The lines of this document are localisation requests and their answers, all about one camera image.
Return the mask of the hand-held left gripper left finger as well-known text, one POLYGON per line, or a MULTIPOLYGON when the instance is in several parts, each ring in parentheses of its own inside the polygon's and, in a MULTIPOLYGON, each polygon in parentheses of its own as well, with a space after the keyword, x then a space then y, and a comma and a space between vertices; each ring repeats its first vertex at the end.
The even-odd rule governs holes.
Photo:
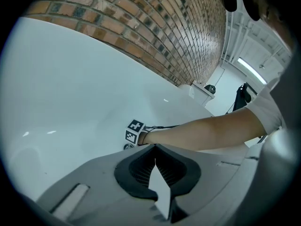
POLYGON ((47 189, 36 211, 51 226, 167 226, 149 183, 169 151, 146 145, 91 159, 47 189))

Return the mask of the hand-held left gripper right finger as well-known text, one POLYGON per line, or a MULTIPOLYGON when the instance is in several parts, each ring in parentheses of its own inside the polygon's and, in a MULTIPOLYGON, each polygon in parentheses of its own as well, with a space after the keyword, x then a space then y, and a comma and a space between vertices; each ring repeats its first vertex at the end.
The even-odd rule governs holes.
POLYGON ((155 206, 167 220, 175 210, 185 218, 208 205, 231 180, 247 152, 245 144, 200 152, 170 145, 157 148, 167 155, 155 156, 155 206))

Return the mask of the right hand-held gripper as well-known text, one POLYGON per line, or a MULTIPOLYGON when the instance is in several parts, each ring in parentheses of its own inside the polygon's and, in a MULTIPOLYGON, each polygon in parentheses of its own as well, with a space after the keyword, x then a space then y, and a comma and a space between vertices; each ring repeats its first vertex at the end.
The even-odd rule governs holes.
POLYGON ((125 147, 137 147, 142 145, 139 143, 139 136, 144 130, 146 124, 138 120, 132 120, 125 129, 125 147))

